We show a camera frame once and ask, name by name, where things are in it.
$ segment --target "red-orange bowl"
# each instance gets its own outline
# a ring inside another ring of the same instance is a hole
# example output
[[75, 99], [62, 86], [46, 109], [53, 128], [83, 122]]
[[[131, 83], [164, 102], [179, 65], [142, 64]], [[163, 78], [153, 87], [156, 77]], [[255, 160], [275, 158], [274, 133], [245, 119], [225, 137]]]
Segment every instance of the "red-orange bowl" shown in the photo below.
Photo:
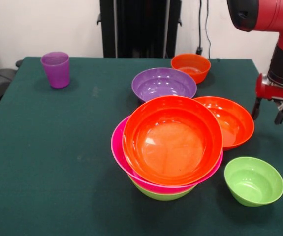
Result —
[[205, 80], [211, 68], [211, 63], [201, 55], [185, 53], [172, 58], [171, 66], [173, 69], [187, 73], [199, 84]]
[[123, 151], [131, 168], [145, 180], [179, 186], [198, 181], [222, 152], [220, 124], [201, 103], [163, 96], [137, 108], [123, 131]]
[[217, 117], [223, 134], [223, 150], [245, 143], [253, 135], [255, 123], [249, 112], [236, 102], [222, 97], [195, 98]]

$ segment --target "cup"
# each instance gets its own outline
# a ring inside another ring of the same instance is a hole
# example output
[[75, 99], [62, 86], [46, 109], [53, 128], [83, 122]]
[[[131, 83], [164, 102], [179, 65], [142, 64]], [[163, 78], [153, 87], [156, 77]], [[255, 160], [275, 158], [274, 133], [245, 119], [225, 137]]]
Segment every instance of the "cup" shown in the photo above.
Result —
[[70, 83], [69, 56], [63, 52], [50, 52], [42, 56], [41, 63], [50, 86], [60, 89]]

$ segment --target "plastic bowl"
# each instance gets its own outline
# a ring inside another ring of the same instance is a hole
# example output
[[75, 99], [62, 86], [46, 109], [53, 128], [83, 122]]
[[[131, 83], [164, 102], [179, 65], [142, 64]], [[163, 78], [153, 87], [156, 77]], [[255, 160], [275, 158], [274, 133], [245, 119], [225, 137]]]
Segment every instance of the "plastic bowl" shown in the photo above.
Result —
[[254, 157], [230, 161], [224, 178], [234, 198], [247, 207], [270, 204], [283, 194], [283, 179], [278, 171]]
[[113, 153], [113, 157], [117, 164], [121, 167], [123, 171], [125, 171], [128, 176], [133, 179], [138, 185], [141, 187], [152, 191], [156, 193], [164, 193], [164, 194], [173, 194], [173, 193], [179, 193], [182, 191], [186, 191], [189, 188], [202, 183], [209, 179], [220, 167], [221, 161], [222, 161], [222, 154], [220, 156], [220, 159], [216, 166], [202, 179], [198, 180], [197, 182], [184, 185], [184, 186], [164, 186], [164, 185], [158, 185], [155, 183], [148, 182], [144, 180], [143, 178], [139, 177], [138, 175], [135, 175], [133, 169], [130, 167], [130, 165], [127, 163], [124, 152], [123, 152], [123, 146], [122, 146], [122, 137], [123, 137], [123, 130], [126, 125], [126, 122], [129, 117], [126, 117], [124, 120], [122, 120], [117, 127], [114, 129], [114, 132], [112, 134], [111, 138], [111, 150]]
[[223, 150], [245, 143], [255, 130], [254, 120], [241, 105], [222, 97], [195, 98], [217, 117], [223, 134]]
[[205, 177], [222, 152], [222, 132], [212, 112], [199, 102], [164, 96], [138, 107], [123, 132], [128, 164], [160, 185], [186, 185]]
[[[219, 161], [217, 162], [216, 166], [204, 177], [204, 178], [201, 178], [200, 180], [198, 181], [195, 181], [194, 183], [192, 183], [191, 185], [197, 185], [199, 183], [202, 183], [204, 181], [206, 181], [207, 179], [209, 179], [211, 176], [213, 176], [215, 174], [215, 172], [217, 172], [217, 170], [219, 169], [221, 163], [222, 163], [222, 160], [223, 160], [223, 152], [221, 153], [220, 155], [220, 159]], [[135, 171], [132, 171], [132, 174], [137, 177], [138, 179], [140, 180], [144, 180], [146, 181], [145, 179], [143, 179], [142, 177], [140, 177]], [[139, 180], [135, 180], [135, 182], [137, 182], [141, 187], [149, 190], [149, 191], [152, 191], [152, 192], [156, 192], [156, 193], [165, 193], [161, 190], [161, 187], [163, 185], [160, 185], [159, 187], [158, 186], [153, 186], [153, 185], [149, 185], [149, 182], [146, 181], [146, 183], [144, 182], [141, 182]]]
[[180, 54], [172, 58], [171, 66], [189, 74], [197, 84], [204, 81], [210, 68], [210, 61], [197, 54]]
[[193, 98], [197, 91], [195, 81], [188, 74], [171, 68], [142, 71], [132, 80], [131, 87], [142, 102], [166, 95]]
[[183, 192], [179, 192], [179, 193], [162, 194], [162, 193], [156, 193], [156, 192], [149, 191], [149, 190], [141, 187], [139, 184], [137, 184], [131, 177], [129, 177], [129, 178], [132, 181], [132, 183], [140, 190], [140, 192], [142, 192], [143, 194], [145, 194], [149, 198], [153, 198], [153, 199], [159, 200], [159, 201], [171, 201], [171, 200], [175, 200], [175, 199], [181, 198], [182, 196], [184, 196], [187, 193], [189, 193], [195, 187], [195, 185], [194, 185], [190, 189], [185, 190]]

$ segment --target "lime green bowl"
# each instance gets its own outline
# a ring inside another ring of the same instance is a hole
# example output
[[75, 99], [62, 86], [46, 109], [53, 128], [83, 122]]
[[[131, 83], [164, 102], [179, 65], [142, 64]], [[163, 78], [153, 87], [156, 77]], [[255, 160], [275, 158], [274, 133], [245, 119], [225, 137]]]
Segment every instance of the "lime green bowl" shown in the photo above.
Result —
[[170, 201], [170, 200], [175, 200], [175, 199], [181, 198], [182, 196], [189, 193], [195, 187], [195, 185], [194, 185], [193, 187], [191, 187], [188, 190], [185, 190], [185, 191], [182, 191], [182, 192], [179, 192], [179, 193], [173, 193], [173, 194], [155, 193], [155, 192], [149, 191], [149, 190], [141, 187], [130, 176], [128, 176], [128, 177], [130, 178], [132, 183], [140, 190], [140, 192], [142, 192], [143, 194], [145, 194], [149, 198], [153, 198], [153, 199], [159, 200], [159, 201]]
[[238, 157], [224, 169], [225, 182], [235, 199], [248, 207], [273, 203], [283, 194], [283, 178], [267, 162]]

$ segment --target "green tablecloth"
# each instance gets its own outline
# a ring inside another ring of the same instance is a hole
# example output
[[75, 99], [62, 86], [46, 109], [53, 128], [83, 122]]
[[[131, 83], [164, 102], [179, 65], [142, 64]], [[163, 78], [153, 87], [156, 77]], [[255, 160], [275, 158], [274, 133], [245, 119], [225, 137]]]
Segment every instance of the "green tablecloth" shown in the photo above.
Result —
[[[138, 106], [140, 71], [167, 59], [72, 58], [71, 84], [49, 87], [39, 58], [26, 58], [0, 104], [0, 235], [283, 235], [283, 196], [257, 208], [227, 189], [238, 156], [271, 163], [283, 177], [283, 124], [263, 101], [253, 137], [224, 154], [219, 171], [175, 201], [144, 196], [110, 150], [115, 126]], [[251, 60], [212, 60], [197, 96], [222, 96], [249, 111], [258, 72]]]

